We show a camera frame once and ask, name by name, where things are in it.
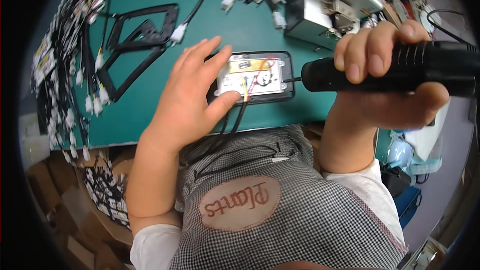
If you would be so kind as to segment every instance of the white shirt sleeve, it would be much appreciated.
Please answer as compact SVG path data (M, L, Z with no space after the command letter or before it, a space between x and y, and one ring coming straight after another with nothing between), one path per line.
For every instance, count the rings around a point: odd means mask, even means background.
M399 214L397 213L392 195L390 195L387 187L382 183L378 159L374 159L369 166L361 171L346 174L326 172L324 177L355 192L383 222L393 236L402 245L405 245Z
M182 230L170 224L155 224L141 229L133 239L131 263L136 270L169 269L181 235Z

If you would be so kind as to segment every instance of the apron patch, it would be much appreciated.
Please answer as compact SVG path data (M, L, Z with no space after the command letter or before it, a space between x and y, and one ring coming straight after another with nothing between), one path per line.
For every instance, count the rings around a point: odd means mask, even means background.
M252 175L219 184L200 200L203 225L223 231L243 231L267 220L279 206L275 178Z

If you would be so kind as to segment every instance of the finger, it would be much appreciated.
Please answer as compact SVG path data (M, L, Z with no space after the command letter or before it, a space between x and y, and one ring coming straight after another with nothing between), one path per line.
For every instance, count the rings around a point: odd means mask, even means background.
M350 40L355 34L349 33L343 36L335 46L335 51L333 51L333 60L335 62L335 68L338 71L345 71L344 61L345 61L345 51Z
M214 51L220 45L221 42L222 37L216 36L190 51L183 62L182 68L185 68L185 70L189 70L191 72L198 71L201 65L204 64L205 58L208 57L212 51Z
M430 41L425 28L417 21L407 20L398 29L398 37L407 44L414 44L421 41Z
M205 116L207 121L212 124L212 128L230 111L240 97L241 95L237 91L228 91L208 105Z
M200 42L196 43L195 45L191 47L186 47L185 49L183 49L183 53L180 55L180 57L178 57L177 62L175 62L175 64L173 65L173 68L170 74L176 73L182 67L183 62L185 61L185 58L187 58L189 53L207 41L208 39L203 39Z
M368 73L381 77L392 64L392 51L397 42L397 27L390 22L381 21L369 34L367 41Z
M210 84L219 75L220 69L222 69L232 56L232 46L226 45L215 56L205 62L199 72L199 81Z
M391 94L379 107L383 114L382 128L416 129L433 121L438 110L450 100L447 88L438 82L421 84L414 95Z
M346 47L345 75L353 84L359 84L367 77L367 40L371 31L371 28L360 29Z

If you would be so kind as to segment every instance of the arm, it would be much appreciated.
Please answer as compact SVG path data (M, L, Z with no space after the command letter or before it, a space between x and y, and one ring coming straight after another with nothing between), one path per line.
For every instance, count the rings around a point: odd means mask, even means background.
M238 92L226 92L207 104L208 89L232 53L227 45L205 62L221 40L204 39L184 50L172 68L152 122L140 137L126 192L134 236L154 224L181 226L173 209L179 152L207 135L240 97Z
M334 51L335 67L354 84L367 75L381 77L391 65L396 42L418 43L430 39L420 23L406 21L399 30L389 22L345 35ZM430 123L449 100L440 83L421 84L415 94L338 92L328 113L319 146L320 165L330 173L352 173L374 159L377 128L419 128Z

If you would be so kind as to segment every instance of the white circuit board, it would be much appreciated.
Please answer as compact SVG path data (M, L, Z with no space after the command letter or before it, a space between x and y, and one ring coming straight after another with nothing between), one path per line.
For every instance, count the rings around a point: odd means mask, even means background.
M219 96L228 91L237 91L243 96L245 92L242 78L244 78L247 83L247 90L250 90L263 60L263 58L244 59L242 55L231 56L228 63L218 74L217 91L215 91L214 95ZM265 61L262 67L263 70L260 72L260 75L258 75L257 84L254 85L251 91L251 96L283 93L283 89L285 88L285 84L282 84L281 67L283 65L284 62L279 58L272 58Z

